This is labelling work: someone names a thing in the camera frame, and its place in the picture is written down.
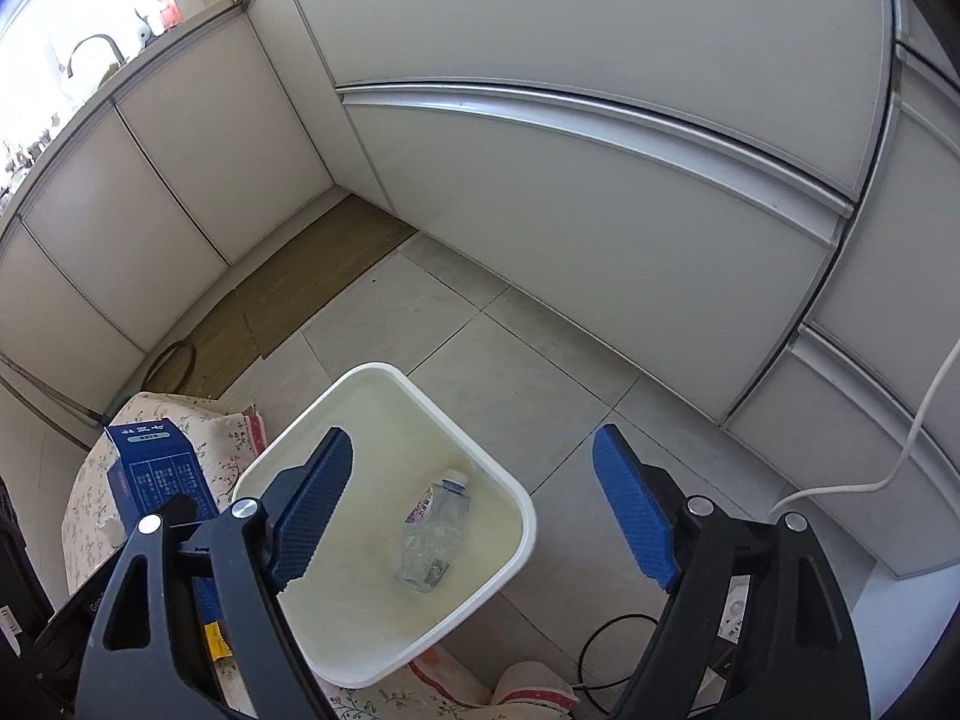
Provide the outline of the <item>brown floor mat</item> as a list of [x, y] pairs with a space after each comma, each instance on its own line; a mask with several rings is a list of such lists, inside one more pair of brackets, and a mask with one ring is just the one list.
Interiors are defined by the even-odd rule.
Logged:
[[254, 362], [415, 234], [356, 195], [337, 203], [229, 289], [199, 325], [146, 369], [140, 387], [218, 398]]

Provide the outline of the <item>white kitchen cabinets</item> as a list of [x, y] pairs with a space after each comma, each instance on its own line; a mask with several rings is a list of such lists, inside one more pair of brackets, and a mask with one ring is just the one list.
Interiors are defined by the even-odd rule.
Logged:
[[239, 0], [71, 114], [2, 218], [2, 349], [104, 410], [358, 193], [635, 364], [900, 577], [958, 559], [958, 0]]

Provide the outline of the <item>kitchen faucet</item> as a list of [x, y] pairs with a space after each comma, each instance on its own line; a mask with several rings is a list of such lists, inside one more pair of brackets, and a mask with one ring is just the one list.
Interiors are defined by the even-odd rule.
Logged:
[[93, 67], [94, 64], [122, 68], [127, 64], [127, 55], [110, 34], [95, 32], [82, 37], [73, 46], [64, 66], [65, 76], [75, 78], [80, 68]]

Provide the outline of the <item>white plastic trash bin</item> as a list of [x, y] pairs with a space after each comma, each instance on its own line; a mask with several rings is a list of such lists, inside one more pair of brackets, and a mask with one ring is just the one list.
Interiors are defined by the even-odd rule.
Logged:
[[[355, 367], [302, 411], [239, 477], [233, 496], [260, 496], [324, 434], [352, 441], [352, 476], [304, 575], [281, 611], [317, 678], [367, 688], [400, 670], [477, 613], [529, 561], [537, 536], [523, 485], [402, 372]], [[466, 477], [466, 534], [436, 589], [398, 582], [407, 518], [447, 472]]]

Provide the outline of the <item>blue paper box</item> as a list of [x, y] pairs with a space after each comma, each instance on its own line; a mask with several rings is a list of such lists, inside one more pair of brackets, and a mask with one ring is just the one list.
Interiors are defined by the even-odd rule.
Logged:
[[192, 505], [190, 522], [218, 515], [194, 445], [171, 419], [107, 426], [104, 435], [117, 452], [107, 483], [125, 533], [176, 496]]

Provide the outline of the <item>crushed clear plastic bottle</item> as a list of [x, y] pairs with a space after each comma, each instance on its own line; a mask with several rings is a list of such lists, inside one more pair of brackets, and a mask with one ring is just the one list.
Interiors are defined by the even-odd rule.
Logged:
[[466, 473], [448, 470], [425, 489], [405, 518], [395, 573], [405, 587], [432, 592], [459, 557], [472, 504], [469, 483]]

